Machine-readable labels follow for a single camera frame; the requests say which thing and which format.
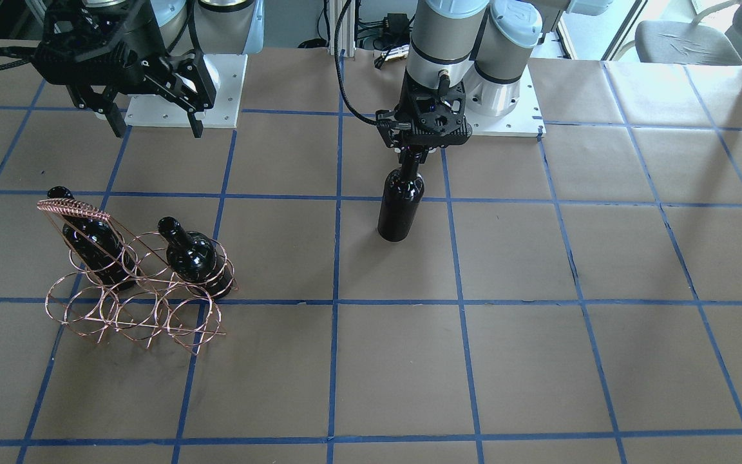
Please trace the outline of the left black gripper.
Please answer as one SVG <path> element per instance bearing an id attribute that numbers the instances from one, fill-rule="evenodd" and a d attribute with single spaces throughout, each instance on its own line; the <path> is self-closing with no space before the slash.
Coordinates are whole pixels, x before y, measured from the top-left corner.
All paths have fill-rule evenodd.
<path id="1" fill-rule="evenodd" d="M 465 105 L 462 83 L 451 87 L 444 97 L 419 83 L 404 83 L 397 106 L 377 110 L 375 122 L 389 149 L 462 145 L 472 136 L 471 124 L 464 115 Z"/>

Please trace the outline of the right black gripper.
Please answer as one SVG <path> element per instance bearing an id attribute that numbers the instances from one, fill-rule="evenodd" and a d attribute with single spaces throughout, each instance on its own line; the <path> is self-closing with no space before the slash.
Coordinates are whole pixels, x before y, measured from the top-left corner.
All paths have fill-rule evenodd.
<path id="1" fill-rule="evenodd" d="M 124 116 L 95 86 L 165 98 L 189 113 L 197 139 L 217 93 L 200 50 L 168 52 L 152 6 L 50 6 L 30 61 L 49 83 L 73 88 L 77 104 L 101 110 L 118 138 L 126 134 Z"/>

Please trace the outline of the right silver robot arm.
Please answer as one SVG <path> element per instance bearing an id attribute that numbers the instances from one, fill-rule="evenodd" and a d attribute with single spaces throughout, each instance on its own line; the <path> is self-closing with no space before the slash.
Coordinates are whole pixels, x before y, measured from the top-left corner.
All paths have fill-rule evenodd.
<path id="1" fill-rule="evenodd" d="M 53 1 L 30 62 L 120 138 L 128 124 L 198 138 L 238 125 L 264 31 L 262 1 Z"/>

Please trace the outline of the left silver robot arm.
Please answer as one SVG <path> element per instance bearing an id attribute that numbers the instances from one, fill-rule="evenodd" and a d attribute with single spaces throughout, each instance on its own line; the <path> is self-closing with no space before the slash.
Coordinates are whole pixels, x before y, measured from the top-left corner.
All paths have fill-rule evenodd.
<path id="1" fill-rule="evenodd" d="M 547 31 L 541 11 L 596 17 L 607 1 L 421 1 L 401 96 L 375 123 L 404 159 L 471 136 L 544 134 L 528 71 Z"/>

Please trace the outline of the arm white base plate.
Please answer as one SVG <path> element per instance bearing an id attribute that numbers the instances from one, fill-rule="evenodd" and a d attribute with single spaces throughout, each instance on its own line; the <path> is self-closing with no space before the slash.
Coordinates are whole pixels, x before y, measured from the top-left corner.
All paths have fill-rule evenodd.
<path id="1" fill-rule="evenodd" d="M 216 89 L 214 106 L 197 115 L 204 128 L 235 129 L 248 55 L 206 55 L 204 60 Z M 124 122 L 130 126 L 189 128 L 183 109 L 162 97 L 132 95 Z"/>
<path id="2" fill-rule="evenodd" d="M 465 115 L 474 135 L 530 136 L 547 133 L 528 67 L 518 81 L 491 82 L 470 68 L 463 79 Z"/>

